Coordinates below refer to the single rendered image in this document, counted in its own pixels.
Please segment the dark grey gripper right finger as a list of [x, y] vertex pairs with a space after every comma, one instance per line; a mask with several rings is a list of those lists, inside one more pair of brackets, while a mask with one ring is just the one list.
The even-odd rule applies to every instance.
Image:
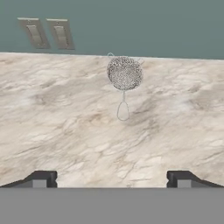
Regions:
[[166, 177], [167, 188], [221, 187], [221, 185], [198, 178], [190, 171], [168, 171]]

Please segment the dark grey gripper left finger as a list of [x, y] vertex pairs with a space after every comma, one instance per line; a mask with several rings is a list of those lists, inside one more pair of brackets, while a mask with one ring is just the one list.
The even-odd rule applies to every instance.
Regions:
[[56, 171], [34, 171], [24, 179], [1, 185], [1, 188], [57, 188], [57, 177]]

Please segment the beige wall switch plate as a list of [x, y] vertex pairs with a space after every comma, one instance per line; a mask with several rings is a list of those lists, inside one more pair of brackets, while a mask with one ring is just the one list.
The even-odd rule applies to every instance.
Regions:
[[74, 50], [69, 20], [48, 18], [46, 21], [57, 47], [61, 50]]
[[50, 48], [45, 30], [38, 18], [19, 17], [17, 20], [36, 49]]

